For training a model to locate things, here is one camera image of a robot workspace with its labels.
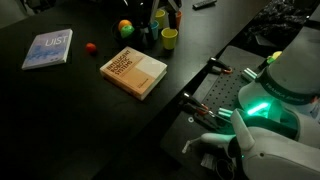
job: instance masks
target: book title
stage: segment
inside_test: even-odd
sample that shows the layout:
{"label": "book title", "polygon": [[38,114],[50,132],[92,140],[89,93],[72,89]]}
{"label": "book title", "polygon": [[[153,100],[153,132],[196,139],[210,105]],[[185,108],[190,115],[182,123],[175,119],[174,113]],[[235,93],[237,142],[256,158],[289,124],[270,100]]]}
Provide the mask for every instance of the book title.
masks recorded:
{"label": "book title", "polygon": [[54,38],[51,39],[51,41],[49,41],[49,39],[47,39],[46,41],[46,46],[51,46],[51,45],[57,45],[57,44],[61,44],[61,43],[66,43],[66,38],[68,36],[62,36],[62,37],[58,37],[58,38]]}
{"label": "book title", "polygon": [[126,50],[118,59],[113,61],[107,69],[117,75],[120,75],[123,71],[125,71],[131,64],[132,61],[128,58],[130,54],[129,50]]}

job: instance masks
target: blue book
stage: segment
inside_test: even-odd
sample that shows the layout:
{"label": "blue book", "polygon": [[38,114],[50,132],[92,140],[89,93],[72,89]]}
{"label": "blue book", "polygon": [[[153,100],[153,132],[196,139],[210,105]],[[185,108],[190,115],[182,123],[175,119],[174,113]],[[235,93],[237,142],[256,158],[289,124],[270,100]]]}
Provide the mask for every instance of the blue book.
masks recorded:
{"label": "blue book", "polygon": [[71,37],[71,29],[37,35],[24,60],[22,69],[66,63]]}

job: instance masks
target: book cover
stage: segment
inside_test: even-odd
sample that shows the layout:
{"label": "book cover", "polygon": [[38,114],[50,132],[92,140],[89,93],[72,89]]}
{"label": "book cover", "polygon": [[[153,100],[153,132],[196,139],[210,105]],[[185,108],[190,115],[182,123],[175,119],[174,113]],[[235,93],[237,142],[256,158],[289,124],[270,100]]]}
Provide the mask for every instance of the book cover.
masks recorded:
{"label": "book cover", "polygon": [[71,37],[71,29],[37,35],[31,44],[22,69],[66,63]]}
{"label": "book cover", "polygon": [[140,100],[167,73],[167,65],[130,47],[100,68],[101,75]]}

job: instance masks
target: white robot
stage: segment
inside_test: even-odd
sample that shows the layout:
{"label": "white robot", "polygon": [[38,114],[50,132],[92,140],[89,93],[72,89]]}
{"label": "white robot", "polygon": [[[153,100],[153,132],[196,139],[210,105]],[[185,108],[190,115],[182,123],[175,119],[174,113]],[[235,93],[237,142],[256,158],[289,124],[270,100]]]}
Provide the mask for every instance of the white robot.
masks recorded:
{"label": "white robot", "polygon": [[[296,38],[239,91],[242,110],[235,109],[230,117],[235,135],[206,133],[200,138],[224,148],[227,154],[236,138],[241,168],[249,179],[320,179],[320,31],[303,28],[301,33],[311,33],[312,38]],[[257,103],[268,104],[270,121],[294,119],[296,136],[290,139],[268,129],[247,127],[247,111]]]}

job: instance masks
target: cup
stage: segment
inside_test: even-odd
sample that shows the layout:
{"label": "cup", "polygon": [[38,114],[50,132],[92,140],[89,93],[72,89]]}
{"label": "cup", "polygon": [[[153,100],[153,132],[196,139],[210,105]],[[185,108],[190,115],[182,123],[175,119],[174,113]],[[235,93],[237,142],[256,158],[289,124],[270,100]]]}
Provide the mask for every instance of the cup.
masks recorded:
{"label": "cup", "polygon": [[176,16],[177,29],[179,29],[180,27],[181,16],[182,16],[182,12],[178,11]]}
{"label": "cup", "polygon": [[163,47],[167,50],[174,49],[177,41],[178,30],[164,28],[161,31]]}
{"label": "cup", "polygon": [[158,21],[154,21],[151,24],[151,31],[152,31],[153,40],[158,39],[158,34],[159,34],[158,30],[159,30],[159,23],[158,23]]}
{"label": "cup", "polygon": [[164,24],[164,16],[165,16],[166,12],[162,9],[158,9],[157,13],[156,13],[156,21],[158,21],[159,23],[159,29],[163,28],[163,24]]}

